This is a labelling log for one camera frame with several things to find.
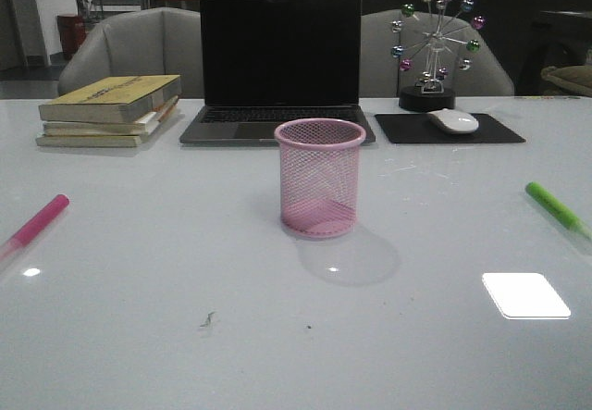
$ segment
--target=book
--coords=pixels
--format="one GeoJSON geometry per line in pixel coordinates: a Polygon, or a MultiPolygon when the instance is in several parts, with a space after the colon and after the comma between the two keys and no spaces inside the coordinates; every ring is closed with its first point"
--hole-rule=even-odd
{"type": "Polygon", "coordinates": [[[45,135],[142,135],[151,134],[170,115],[179,98],[175,95],[156,110],[131,123],[89,123],[84,121],[45,121],[45,135]]]}
{"type": "Polygon", "coordinates": [[[48,133],[41,133],[35,138],[35,142],[39,146],[62,146],[62,147],[86,147],[86,148],[132,148],[148,141],[154,131],[170,118],[172,112],[175,110],[175,105],[178,98],[175,96],[168,100],[157,114],[157,120],[154,127],[141,134],[80,134],[80,135],[51,135],[48,133]]]}
{"type": "Polygon", "coordinates": [[[39,105],[39,114],[44,121],[131,123],[180,93],[180,75],[107,77],[39,105]]]}

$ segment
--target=floor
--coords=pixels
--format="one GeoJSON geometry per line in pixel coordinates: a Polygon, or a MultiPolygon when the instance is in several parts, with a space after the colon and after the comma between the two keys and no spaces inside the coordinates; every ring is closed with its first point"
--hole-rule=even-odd
{"type": "Polygon", "coordinates": [[[0,71],[0,100],[57,97],[57,81],[65,64],[0,71]]]}

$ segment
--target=computer mouse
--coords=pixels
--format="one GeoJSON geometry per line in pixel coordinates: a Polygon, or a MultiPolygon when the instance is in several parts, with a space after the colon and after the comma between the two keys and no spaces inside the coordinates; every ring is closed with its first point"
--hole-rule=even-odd
{"type": "Polygon", "coordinates": [[[479,128],[479,121],[458,109],[439,109],[427,113],[429,119],[448,134],[469,134],[479,128]]]}

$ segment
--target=black mouse pad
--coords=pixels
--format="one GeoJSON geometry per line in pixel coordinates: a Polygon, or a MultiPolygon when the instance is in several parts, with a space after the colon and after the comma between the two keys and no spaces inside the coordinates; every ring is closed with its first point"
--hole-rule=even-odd
{"type": "Polygon", "coordinates": [[[376,121],[391,143],[523,143],[520,135],[488,114],[472,114],[479,129],[470,134],[448,134],[427,114],[376,114],[376,121]]]}

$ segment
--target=gray chair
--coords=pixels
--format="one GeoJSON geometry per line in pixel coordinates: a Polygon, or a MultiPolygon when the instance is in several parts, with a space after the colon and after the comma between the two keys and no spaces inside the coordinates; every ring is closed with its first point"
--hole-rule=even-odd
{"type": "MultiPolygon", "coordinates": [[[[391,56],[390,49],[398,44],[398,35],[401,36],[403,46],[409,47],[421,42],[424,38],[422,32],[430,31],[429,26],[430,15],[422,12],[415,12],[411,18],[404,18],[399,9],[362,16],[361,97],[393,97],[402,87],[414,85],[417,76],[424,70],[426,50],[413,58],[414,67],[411,70],[403,72],[399,70],[399,60],[391,56]],[[404,22],[400,34],[392,32],[391,22],[394,19],[402,19],[404,22]]],[[[455,31],[467,26],[466,21],[454,19],[446,31],[455,31]]],[[[448,44],[451,53],[445,51],[440,54],[450,72],[444,80],[445,87],[452,89],[459,96],[514,94],[512,80],[477,31],[468,27],[458,31],[454,38],[462,41],[478,40],[481,48],[476,53],[470,53],[462,44],[448,44]],[[458,61],[463,57],[473,60],[469,70],[458,69],[458,61]]]]}
{"type": "Polygon", "coordinates": [[[180,74],[182,97],[204,97],[199,12],[160,7],[104,19],[62,71],[57,91],[104,77],[154,74],[180,74]]]}

